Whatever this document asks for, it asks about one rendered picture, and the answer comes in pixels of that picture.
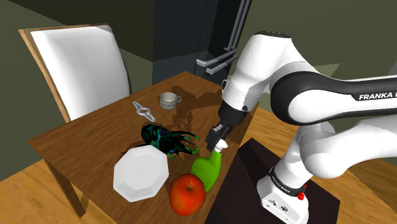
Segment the white octagonal plate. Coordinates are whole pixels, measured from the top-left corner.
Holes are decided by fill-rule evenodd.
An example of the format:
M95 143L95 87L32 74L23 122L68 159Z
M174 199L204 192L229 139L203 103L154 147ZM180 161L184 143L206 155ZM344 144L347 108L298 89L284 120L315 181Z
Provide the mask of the white octagonal plate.
M115 164L113 189L129 202L154 197L169 177L167 156L152 145L129 149Z

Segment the wooden table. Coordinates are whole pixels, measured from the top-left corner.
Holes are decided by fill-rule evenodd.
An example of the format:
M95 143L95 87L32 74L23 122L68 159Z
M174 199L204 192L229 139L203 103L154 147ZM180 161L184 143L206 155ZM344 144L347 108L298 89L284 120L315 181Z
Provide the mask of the wooden table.
M172 110L161 108L159 95L164 92L181 96L181 102ZM208 156L205 137L219 120L221 87L187 72L34 137L29 144L48 164L74 209L80 206L79 190L116 224L204 224L252 116L247 115L230 133L217 182L203 206L185 217L171 208L165 186L154 197L138 202L126 201L113 189L116 162L123 151L141 143L141 127L148 122L137 114L134 101L150 108L157 123L196 134L200 155Z

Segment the silver metal opener tool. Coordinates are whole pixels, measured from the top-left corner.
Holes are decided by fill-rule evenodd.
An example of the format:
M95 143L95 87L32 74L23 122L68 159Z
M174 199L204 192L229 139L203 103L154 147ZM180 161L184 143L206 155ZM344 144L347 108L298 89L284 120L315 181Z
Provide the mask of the silver metal opener tool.
M144 107L141 104L139 104L137 101L133 102L133 105L136 107L137 114L145 117L151 122L155 122L156 119L155 117L151 114L150 108Z

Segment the green bottle with white cap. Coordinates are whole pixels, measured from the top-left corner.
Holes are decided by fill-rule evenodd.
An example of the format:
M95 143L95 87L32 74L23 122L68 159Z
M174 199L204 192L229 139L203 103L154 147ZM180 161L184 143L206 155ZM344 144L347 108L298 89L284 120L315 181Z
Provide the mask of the green bottle with white cap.
M210 157L198 157L194 160L190 173L198 177L208 192L215 182L221 169L221 151L228 148L225 140L220 139L212 150Z

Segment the black and green beetle figure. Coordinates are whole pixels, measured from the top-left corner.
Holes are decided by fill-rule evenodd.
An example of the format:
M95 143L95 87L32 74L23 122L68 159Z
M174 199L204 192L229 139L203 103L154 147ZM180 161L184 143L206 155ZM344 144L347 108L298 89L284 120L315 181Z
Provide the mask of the black and green beetle figure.
M143 146L152 145L171 158L175 158L173 154L179 156L181 152L191 155L195 155L199 152L198 147L188 141L192 139L188 137L188 135L199 140L199 138L191 132L170 131L160 125L148 124L141 129L141 137L144 141Z

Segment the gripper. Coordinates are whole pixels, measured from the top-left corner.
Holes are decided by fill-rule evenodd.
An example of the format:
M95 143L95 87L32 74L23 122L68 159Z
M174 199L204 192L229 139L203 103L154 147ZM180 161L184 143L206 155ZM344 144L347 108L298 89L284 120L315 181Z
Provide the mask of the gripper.
M225 101L221 103L218 110L219 123L216 127L212 127L205 139L207 143L207 150L212 152L220 139L225 140L229 133L237 126L240 125L247 115L247 111L234 109Z

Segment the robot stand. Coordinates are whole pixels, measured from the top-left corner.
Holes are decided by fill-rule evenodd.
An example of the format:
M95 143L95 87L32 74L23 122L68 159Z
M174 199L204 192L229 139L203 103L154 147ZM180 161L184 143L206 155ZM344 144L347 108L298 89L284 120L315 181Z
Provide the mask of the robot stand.
M251 138L237 151L204 224L285 224L262 207L256 184L280 158ZM309 180L307 224L337 224L340 201Z

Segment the white cup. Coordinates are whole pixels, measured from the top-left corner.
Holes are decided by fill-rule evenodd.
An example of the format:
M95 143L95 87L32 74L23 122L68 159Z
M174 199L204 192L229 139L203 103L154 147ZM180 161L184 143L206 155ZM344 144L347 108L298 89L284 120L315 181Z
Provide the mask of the white cup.
M174 109L178 103L182 100L181 96L178 96L172 92L164 92L159 95L159 105L161 108L166 110Z

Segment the white chair with wooden frame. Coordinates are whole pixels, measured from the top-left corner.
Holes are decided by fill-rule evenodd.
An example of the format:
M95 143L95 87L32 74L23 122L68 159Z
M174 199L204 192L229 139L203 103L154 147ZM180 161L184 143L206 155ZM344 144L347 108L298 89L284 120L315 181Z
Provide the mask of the white chair with wooden frame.
M130 95L130 80L109 24L21 29L65 122Z

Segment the red apple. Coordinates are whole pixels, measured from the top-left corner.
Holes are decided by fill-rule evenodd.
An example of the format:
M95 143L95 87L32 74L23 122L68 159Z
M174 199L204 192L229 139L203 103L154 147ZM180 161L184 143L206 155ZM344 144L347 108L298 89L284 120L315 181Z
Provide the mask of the red apple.
M189 216L198 211L205 201L203 182L193 174L178 176L171 184L169 202L174 212Z

